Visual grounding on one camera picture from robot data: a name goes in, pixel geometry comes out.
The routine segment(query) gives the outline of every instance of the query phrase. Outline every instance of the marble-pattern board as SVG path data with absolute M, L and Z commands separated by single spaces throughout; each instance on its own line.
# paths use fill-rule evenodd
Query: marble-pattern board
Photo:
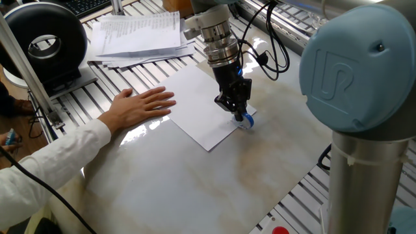
M 271 51 L 255 27 L 246 39 Z M 291 68 L 276 82 L 244 59 L 244 76 L 253 79 L 248 103 L 257 109 L 253 129 L 238 129 L 206 152 L 169 117 L 150 120 L 114 136 L 60 193 L 98 233 L 249 233 L 331 139 L 300 93 L 300 57 L 289 56 Z M 206 62 L 198 67 L 213 76 Z M 87 233 L 55 198 L 50 205 L 64 233 Z

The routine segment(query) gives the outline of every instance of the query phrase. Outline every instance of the stack of papers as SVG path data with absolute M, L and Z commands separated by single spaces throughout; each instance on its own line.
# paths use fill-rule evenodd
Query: stack of papers
M 89 61 L 110 68 L 155 62 L 195 53 L 179 12 L 150 16 L 105 16 L 92 27 Z

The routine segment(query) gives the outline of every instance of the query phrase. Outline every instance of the floor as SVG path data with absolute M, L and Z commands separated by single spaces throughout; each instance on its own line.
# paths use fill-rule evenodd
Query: floor
M 27 99 L 27 90 L 18 88 L 13 84 L 10 84 L 4 76 L 3 67 L 0 65 L 0 81 L 7 87 L 11 96 L 16 99 Z M 47 141 L 44 135 L 41 135 L 38 138 L 31 139 L 29 138 L 29 129 L 31 125 L 29 124 L 28 116 L 20 116 L 16 118 L 5 118 L 0 116 L 0 133 L 6 133 L 11 128 L 16 130 L 23 138 L 23 147 L 19 149 L 18 154 L 16 155 L 16 160 L 20 160 L 25 156 L 28 156 L 40 148 L 47 145 Z M 42 132 L 42 128 L 39 123 L 35 123 L 32 130 L 32 136 L 37 136 Z M 10 163 L 4 157 L 0 157 L 0 169 L 7 168 L 10 166 Z

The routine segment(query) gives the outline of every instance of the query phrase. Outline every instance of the human hand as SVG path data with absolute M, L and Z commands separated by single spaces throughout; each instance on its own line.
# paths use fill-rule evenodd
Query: human hand
M 7 135 L 8 135 L 8 133 L 4 133 L 4 134 L 0 135 L 0 146 L 5 151 L 12 152 L 12 151 L 14 151 L 14 150 L 16 150 L 16 149 L 18 149 L 18 148 L 20 148 L 20 147 L 23 146 L 22 143 L 19 143 L 20 136 L 18 134 L 15 134 L 14 135 L 14 142 L 15 142 L 15 144 L 6 146 Z
M 110 129 L 111 134 L 120 129 L 134 126 L 152 117 L 164 116 L 176 101 L 166 101 L 174 96 L 173 92 L 164 92 L 165 87 L 158 87 L 135 97 L 129 97 L 133 89 L 123 90 L 111 104 L 110 110 L 98 117 Z

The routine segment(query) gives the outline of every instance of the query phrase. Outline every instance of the white sleeve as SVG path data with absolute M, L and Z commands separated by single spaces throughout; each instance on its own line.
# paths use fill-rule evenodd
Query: white sleeve
M 20 161 L 54 189 L 65 185 L 111 139 L 109 128 L 92 120 Z M 0 230 L 24 221 L 42 208 L 51 193 L 15 166 L 0 170 Z

